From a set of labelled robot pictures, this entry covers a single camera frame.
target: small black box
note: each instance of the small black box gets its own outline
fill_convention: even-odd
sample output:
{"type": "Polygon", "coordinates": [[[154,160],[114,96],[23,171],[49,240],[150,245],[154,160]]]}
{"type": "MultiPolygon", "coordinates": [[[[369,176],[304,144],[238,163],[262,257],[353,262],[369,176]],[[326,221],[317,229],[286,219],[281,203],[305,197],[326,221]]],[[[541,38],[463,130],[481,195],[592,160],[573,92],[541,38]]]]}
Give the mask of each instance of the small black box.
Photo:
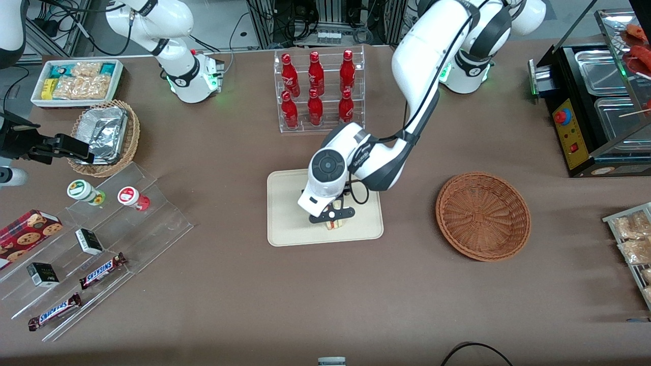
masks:
{"type": "Polygon", "coordinates": [[[79,242],[79,245],[81,245],[81,250],[85,253],[97,255],[104,250],[94,232],[82,228],[75,231],[75,235],[77,235],[77,241],[79,242]]]}
{"type": "Polygon", "coordinates": [[[27,272],[36,286],[54,287],[59,284],[54,268],[48,263],[32,262],[27,266],[27,272]]]}

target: emergency stop button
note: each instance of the emergency stop button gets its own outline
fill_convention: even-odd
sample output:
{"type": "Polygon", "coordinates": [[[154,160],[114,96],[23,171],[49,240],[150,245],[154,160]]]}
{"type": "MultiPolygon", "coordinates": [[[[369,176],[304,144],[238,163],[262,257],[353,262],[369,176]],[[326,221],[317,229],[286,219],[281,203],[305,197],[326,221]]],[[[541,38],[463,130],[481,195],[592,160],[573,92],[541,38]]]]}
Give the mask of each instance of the emergency stop button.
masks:
{"type": "Polygon", "coordinates": [[[561,126],[567,126],[571,120],[572,111],[570,111],[568,108],[563,108],[554,114],[554,122],[560,124],[561,126]]]}

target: yellow control panel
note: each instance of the yellow control panel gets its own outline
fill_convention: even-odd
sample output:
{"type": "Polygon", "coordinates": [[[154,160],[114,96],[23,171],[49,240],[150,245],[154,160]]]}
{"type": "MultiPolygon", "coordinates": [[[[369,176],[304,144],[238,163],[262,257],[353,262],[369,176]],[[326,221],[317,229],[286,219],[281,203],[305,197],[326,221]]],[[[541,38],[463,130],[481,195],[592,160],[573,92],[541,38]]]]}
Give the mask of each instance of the yellow control panel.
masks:
{"type": "Polygon", "coordinates": [[[590,154],[585,146],[570,100],[563,102],[551,116],[554,118],[554,125],[559,133],[568,167],[574,169],[588,160],[590,154]]]}

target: snickers bar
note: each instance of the snickers bar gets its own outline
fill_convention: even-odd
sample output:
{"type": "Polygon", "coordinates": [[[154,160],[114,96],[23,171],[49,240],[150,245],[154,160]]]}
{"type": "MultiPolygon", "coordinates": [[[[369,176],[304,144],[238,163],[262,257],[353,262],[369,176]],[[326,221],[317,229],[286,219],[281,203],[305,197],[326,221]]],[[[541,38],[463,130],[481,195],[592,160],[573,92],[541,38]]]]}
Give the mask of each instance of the snickers bar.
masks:
{"type": "Polygon", "coordinates": [[[104,263],[101,267],[91,272],[88,276],[80,279],[79,283],[81,283],[81,289],[85,290],[89,288],[93,283],[101,280],[107,274],[113,272],[115,268],[122,266],[125,262],[126,259],[124,258],[124,255],[122,255],[122,252],[120,252],[118,255],[111,258],[111,260],[104,263]]]}
{"type": "Polygon", "coordinates": [[[38,328],[42,327],[45,323],[62,315],[63,313],[72,309],[73,307],[81,307],[81,298],[79,297],[78,293],[75,293],[74,295],[72,295],[71,298],[53,307],[46,313],[41,314],[40,317],[34,317],[32,319],[29,319],[29,323],[27,323],[27,326],[29,327],[29,331],[37,330],[38,328]]]}

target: aluminum foil container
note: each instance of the aluminum foil container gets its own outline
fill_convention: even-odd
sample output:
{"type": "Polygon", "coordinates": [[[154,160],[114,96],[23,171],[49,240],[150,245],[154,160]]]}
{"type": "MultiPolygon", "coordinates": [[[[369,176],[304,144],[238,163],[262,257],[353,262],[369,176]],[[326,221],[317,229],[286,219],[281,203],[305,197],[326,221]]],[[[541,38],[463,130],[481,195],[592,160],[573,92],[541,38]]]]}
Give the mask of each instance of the aluminum foil container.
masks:
{"type": "MultiPolygon", "coordinates": [[[[120,159],[128,113],[120,107],[90,109],[79,120],[75,138],[89,144],[94,165],[111,165],[120,159]]],[[[87,164],[76,160],[76,163],[87,164]]]]}

